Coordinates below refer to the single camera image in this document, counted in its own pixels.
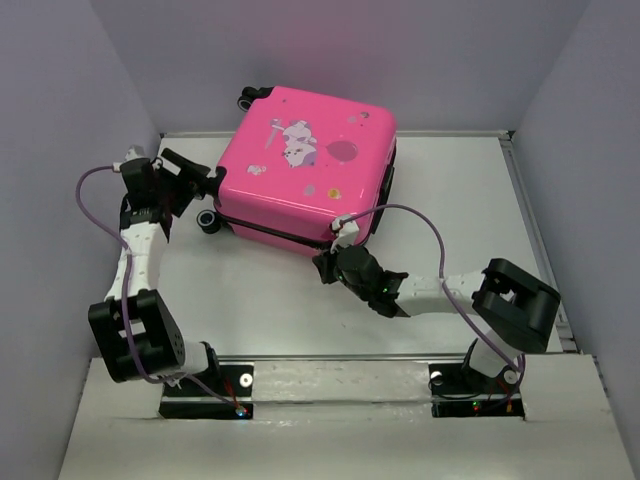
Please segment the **pink hard-shell suitcase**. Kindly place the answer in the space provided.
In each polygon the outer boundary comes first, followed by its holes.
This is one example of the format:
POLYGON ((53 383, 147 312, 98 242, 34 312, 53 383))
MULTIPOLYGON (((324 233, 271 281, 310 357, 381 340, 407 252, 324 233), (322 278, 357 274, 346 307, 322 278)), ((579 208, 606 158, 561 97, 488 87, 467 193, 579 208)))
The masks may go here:
POLYGON ((373 234, 394 176, 396 120, 386 108, 309 91, 246 87, 245 117, 215 169, 213 206, 196 217, 313 255, 331 246, 332 222, 358 215, 357 241, 373 234))

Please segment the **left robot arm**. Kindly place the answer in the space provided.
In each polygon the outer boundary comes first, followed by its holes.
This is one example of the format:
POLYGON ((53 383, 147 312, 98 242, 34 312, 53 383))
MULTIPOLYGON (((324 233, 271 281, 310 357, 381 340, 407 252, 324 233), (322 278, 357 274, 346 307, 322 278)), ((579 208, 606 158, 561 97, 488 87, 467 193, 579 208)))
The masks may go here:
POLYGON ((94 222, 121 247, 111 287, 88 311, 107 371, 117 383, 177 384, 186 378, 195 392, 209 395, 221 383, 217 354, 205 341, 184 338, 158 285, 173 220, 214 192, 210 169, 171 149, 150 159, 137 147, 107 169, 126 187, 118 229, 94 222))

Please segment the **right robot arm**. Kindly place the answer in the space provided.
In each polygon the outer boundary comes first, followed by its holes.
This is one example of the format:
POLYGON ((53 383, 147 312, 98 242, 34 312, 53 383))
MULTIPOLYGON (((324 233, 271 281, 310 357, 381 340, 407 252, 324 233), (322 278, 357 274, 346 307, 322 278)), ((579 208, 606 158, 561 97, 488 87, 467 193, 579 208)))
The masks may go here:
POLYGON ((460 315, 476 338, 452 379, 469 393, 488 392, 507 371, 520 379, 524 357, 546 352, 561 303, 556 289, 504 258, 435 278, 385 270, 363 246, 327 250, 312 262, 322 283, 341 283, 383 317, 460 315))

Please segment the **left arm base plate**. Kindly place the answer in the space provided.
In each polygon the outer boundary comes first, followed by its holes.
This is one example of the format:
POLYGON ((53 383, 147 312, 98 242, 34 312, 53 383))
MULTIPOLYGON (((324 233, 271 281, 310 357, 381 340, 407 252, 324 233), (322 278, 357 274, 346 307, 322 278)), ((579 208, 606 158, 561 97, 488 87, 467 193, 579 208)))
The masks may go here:
POLYGON ((254 364, 223 362, 219 373, 196 376, 204 385, 182 379, 175 386, 165 385, 158 414, 168 420, 251 420, 254 364))

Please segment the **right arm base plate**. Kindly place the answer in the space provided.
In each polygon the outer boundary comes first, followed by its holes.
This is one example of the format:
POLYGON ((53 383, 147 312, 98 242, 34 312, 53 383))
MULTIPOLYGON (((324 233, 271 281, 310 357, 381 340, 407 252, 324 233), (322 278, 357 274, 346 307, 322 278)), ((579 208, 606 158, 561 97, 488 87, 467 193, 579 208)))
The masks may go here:
POLYGON ((506 367, 486 377, 461 363, 429 366, 429 388, 434 418, 525 417, 520 375, 506 367))

